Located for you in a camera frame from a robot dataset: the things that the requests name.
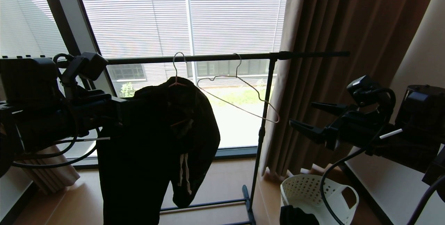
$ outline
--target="white drawstring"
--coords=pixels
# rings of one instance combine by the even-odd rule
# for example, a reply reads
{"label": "white drawstring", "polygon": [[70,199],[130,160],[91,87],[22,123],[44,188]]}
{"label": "white drawstring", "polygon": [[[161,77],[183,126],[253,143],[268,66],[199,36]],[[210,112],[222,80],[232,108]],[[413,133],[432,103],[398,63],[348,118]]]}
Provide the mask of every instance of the white drawstring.
{"label": "white drawstring", "polygon": [[183,184],[183,161],[186,161],[186,181],[187,181],[187,192],[189,192],[189,195],[192,194],[192,190],[190,188],[190,182],[189,182],[189,166],[187,165],[187,161],[189,159],[189,154],[181,154],[179,157],[179,183],[178,186],[181,187]]}

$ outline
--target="brown curtain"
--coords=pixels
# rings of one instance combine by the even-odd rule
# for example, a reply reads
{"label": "brown curtain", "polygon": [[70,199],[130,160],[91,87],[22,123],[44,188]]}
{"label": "brown curtain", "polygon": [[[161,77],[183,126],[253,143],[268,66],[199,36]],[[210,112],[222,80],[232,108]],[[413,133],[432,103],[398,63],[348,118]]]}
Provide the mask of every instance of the brown curtain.
{"label": "brown curtain", "polygon": [[[3,90],[3,83],[0,79],[0,101],[5,99],[6,94]],[[39,151],[38,154],[52,154],[56,152],[60,152],[59,148],[57,148],[57,146],[52,146]],[[18,162],[33,165],[47,165],[58,164],[66,161],[67,159],[65,156],[61,155],[48,159],[25,160]],[[71,186],[80,177],[76,169],[74,169],[74,167],[71,165],[60,168],[23,170],[45,194],[55,193],[64,189],[65,187]]]}
{"label": "brown curtain", "polygon": [[325,167],[348,154],[309,141],[288,125],[296,119],[324,127],[335,117],[310,102],[352,103],[346,86],[370,75],[389,87],[430,0],[287,0],[281,50],[350,51],[350,57],[280,61],[271,104],[281,121],[268,123],[261,170],[270,176],[299,174],[312,164]]}

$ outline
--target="black clothing rack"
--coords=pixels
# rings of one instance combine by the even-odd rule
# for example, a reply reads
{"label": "black clothing rack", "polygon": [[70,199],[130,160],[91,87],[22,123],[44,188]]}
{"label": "black clothing rack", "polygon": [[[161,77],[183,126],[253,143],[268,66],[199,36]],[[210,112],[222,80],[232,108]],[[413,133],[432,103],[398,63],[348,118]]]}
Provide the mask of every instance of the black clothing rack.
{"label": "black clothing rack", "polygon": [[[306,53],[295,53],[295,52],[277,52],[277,53],[265,53],[265,54],[240,54],[241,58],[243,60],[256,60],[256,59],[269,59],[269,73],[267,76],[267,85],[266,85],[266,95],[265,95],[265,101],[269,101],[270,98],[270,91],[272,88],[272,76],[275,68],[275,63],[277,60],[288,60],[292,58],[305,58],[305,57],[348,57],[349,52],[347,51],[340,51],[340,52],[306,52]],[[205,62],[205,61],[224,61],[224,60],[239,60],[240,57],[236,54],[226,54],[226,55],[206,55],[206,56],[189,56],[186,57],[184,60],[184,57],[177,56],[175,58],[175,62]],[[164,62],[173,62],[173,57],[144,57],[144,58],[130,58],[130,59],[109,59],[108,64],[109,65],[119,65],[119,64],[140,64],[140,63],[164,63]],[[264,103],[264,108],[262,111],[262,116],[266,118],[267,116],[267,107],[268,104]],[[261,155],[261,149],[262,149],[262,142],[264,141],[264,136],[266,134],[266,120],[262,119],[261,127],[259,129],[259,137],[258,137],[258,149],[256,153],[256,160],[255,160],[255,168],[254,168],[254,176],[252,181],[252,190],[251,194],[249,196],[248,188],[246,185],[243,185],[242,192],[244,198],[242,199],[233,199],[233,200],[227,200],[227,201],[215,201],[215,202],[208,202],[208,203],[201,203],[201,204],[193,204],[188,206],[184,209],[190,209],[190,208],[198,208],[198,207],[206,207],[206,206],[215,206],[215,205],[221,205],[221,204],[230,204],[230,203],[238,203],[238,202],[244,202],[246,205],[246,209],[248,212],[249,220],[246,222],[237,222],[237,223],[229,223],[224,225],[256,225],[255,217],[253,214],[252,204],[253,204],[253,197],[255,193],[255,187],[256,187],[256,179],[258,177],[258,167],[259,167],[259,157]],[[172,208],[165,208],[161,209],[162,211],[172,211],[180,209],[178,207],[172,207]]]}

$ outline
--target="black jacket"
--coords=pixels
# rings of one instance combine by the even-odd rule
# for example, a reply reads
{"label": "black jacket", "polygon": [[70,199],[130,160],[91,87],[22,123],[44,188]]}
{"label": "black jacket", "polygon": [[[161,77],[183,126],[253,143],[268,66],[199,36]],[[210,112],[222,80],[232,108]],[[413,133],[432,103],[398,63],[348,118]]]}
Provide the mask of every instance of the black jacket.
{"label": "black jacket", "polygon": [[125,217],[126,222],[131,217],[157,224],[170,181],[173,201],[183,208],[204,180],[220,141],[215,116],[207,97],[191,81],[178,77],[186,86],[169,87],[174,82],[171,77],[135,92],[132,100],[142,104],[131,110],[132,124],[103,127],[100,133],[111,137],[97,141],[105,224]]}

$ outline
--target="white laundry basket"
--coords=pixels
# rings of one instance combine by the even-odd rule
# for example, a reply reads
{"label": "white laundry basket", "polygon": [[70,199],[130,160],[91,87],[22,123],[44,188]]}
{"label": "white laundry basket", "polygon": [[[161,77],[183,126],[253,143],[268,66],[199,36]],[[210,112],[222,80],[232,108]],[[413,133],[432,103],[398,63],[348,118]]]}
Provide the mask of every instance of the white laundry basket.
{"label": "white laundry basket", "polygon": [[[321,176],[297,175],[287,178],[281,184],[281,201],[284,206],[292,205],[300,208],[307,214],[314,214],[320,225],[337,225],[332,215],[327,210],[320,196]],[[356,195],[356,204],[350,209],[342,192],[349,187]],[[348,185],[338,184],[326,179],[324,181],[324,195],[337,217],[345,224],[351,223],[359,203],[356,190]]]}

